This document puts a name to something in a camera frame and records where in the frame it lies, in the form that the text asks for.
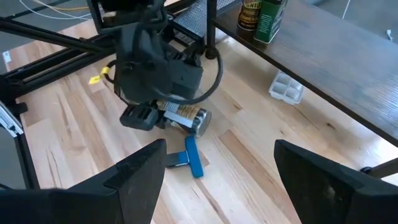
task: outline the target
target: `ice cube tray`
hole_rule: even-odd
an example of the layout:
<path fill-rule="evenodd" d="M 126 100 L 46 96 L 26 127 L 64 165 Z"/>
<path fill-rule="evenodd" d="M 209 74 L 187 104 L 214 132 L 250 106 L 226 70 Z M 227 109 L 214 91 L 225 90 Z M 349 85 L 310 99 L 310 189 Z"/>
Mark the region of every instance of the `ice cube tray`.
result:
<path fill-rule="evenodd" d="M 301 102 L 304 86 L 286 73 L 279 71 L 269 88 L 271 96 L 278 100 L 294 105 Z"/>

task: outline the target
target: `wood grain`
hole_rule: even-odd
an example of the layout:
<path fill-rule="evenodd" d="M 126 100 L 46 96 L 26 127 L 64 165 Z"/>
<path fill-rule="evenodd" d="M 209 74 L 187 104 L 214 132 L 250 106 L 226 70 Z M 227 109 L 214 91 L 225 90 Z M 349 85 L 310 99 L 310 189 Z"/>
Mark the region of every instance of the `wood grain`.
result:
<path fill-rule="evenodd" d="M 236 25 L 239 10 L 237 5 L 223 13 L 215 25 L 398 146 L 396 44 L 302 0 L 289 0 L 280 31 L 264 45 Z"/>
<path fill-rule="evenodd" d="M 89 37 L 93 24 L 63 31 Z M 208 131 L 197 139 L 205 176 L 189 167 L 167 169 L 152 223 L 300 223 L 279 179 L 274 141 L 286 139 L 354 169 L 398 157 L 396 147 L 310 90 L 301 104 L 271 98 L 277 69 L 231 38 L 218 48 L 224 60 L 220 87 L 200 106 L 212 111 Z M 10 51 L 8 69 L 51 54 L 33 42 Z M 23 54 L 23 52 L 40 52 Z M 107 82 L 88 85 L 112 57 L 19 98 L 29 111 L 22 123 L 42 188 L 68 188 L 106 169 L 157 138 L 169 152 L 183 150 L 179 129 L 145 132 L 121 126 L 125 105 Z M 216 61 L 201 58 L 200 92 L 212 84 Z M 398 176 L 385 180 L 398 184 Z"/>

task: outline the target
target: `metal can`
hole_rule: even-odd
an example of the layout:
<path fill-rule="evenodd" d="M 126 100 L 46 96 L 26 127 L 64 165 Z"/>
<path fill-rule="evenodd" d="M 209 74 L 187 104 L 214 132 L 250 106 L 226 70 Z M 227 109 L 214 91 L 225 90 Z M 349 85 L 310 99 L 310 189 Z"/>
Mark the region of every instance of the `metal can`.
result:
<path fill-rule="evenodd" d="M 196 105 L 179 105 L 158 100 L 158 109 L 164 110 L 164 117 L 182 125 L 183 129 L 198 137 L 202 136 L 211 119 L 211 112 Z"/>
<path fill-rule="evenodd" d="M 254 39 L 269 44 L 279 31 L 287 0 L 262 0 Z"/>
<path fill-rule="evenodd" d="M 243 0 L 238 17 L 238 26 L 245 30 L 256 30 L 259 22 L 261 0 Z"/>

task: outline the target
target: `black cable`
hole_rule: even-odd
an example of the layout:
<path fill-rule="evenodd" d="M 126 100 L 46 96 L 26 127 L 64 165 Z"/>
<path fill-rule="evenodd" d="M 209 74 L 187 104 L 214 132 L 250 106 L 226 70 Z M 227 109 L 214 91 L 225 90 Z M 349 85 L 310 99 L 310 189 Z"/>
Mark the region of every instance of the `black cable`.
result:
<path fill-rule="evenodd" d="M 173 98 L 172 96 L 168 96 L 164 93 L 162 93 L 160 90 L 158 90 L 156 87 L 151 86 L 151 90 L 158 95 L 160 99 L 172 102 L 172 103 L 177 103 L 180 105 L 193 105 L 197 104 L 199 102 L 202 102 L 203 100 L 207 99 L 211 94 L 214 93 L 214 91 L 217 89 L 217 87 L 220 85 L 221 78 L 223 77 L 223 60 L 221 58 L 220 53 L 218 52 L 217 49 L 214 49 L 216 52 L 216 58 L 217 58 L 217 63 L 218 63 L 218 72 L 216 76 L 216 80 L 214 81 L 213 85 L 206 91 L 206 93 L 202 94 L 202 96 L 199 96 L 198 98 L 192 99 L 192 100 L 180 100 Z"/>
<path fill-rule="evenodd" d="M 10 188 L 10 187 L 8 187 L 8 186 L 2 184 L 2 183 L 0 183 L 0 187 L 1 187 L 2 189 L 4 189 L 4 190 L 13 190 L 12 188 Z"/>
<path fill-rule="evenodd" d="M 116 65 L 116 60 L 112 60 L 112 61 L 110 61 L 106 66 L 107 66 L 108 68 L 112 68 L 112 67 L 115 66 L 115 65 Z M 110 78 L 109 75 L 108 75 L 107 73 L 104 73 L 104 77 L 105 77 L 105 79 L 107 79 L 108 82 L 114 84 L 114 79 Z"/>

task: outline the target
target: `bottle label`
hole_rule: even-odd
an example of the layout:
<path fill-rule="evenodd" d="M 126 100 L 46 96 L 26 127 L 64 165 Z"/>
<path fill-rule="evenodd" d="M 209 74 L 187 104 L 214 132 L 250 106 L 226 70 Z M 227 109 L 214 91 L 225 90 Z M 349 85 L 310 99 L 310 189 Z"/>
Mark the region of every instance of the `bottle label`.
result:
<path fill-rule="evenodd" d="M 200 107 L 195 105 L 179 105 L 164 100 L 158 100 L 157 106 L 159 107 L 160 110 L 176 113 L 192 121 L 195 119 L 195 116 L 198 114 L 200 110 Z"/>
<path fill-rule="evenodd" d="M 254 38 L 260 42 L 268 44 L 275 37 L 282 22 L 282 16 L 286 7 L 287 0 L 280 4 L 264 1 L 261 6 L 259 23 Z"/>
<path fill-rule="evenodd" d="M 261 0 L 243 0 L 238 26 L 245 30 L 256 30 L 260 10 Z"/>

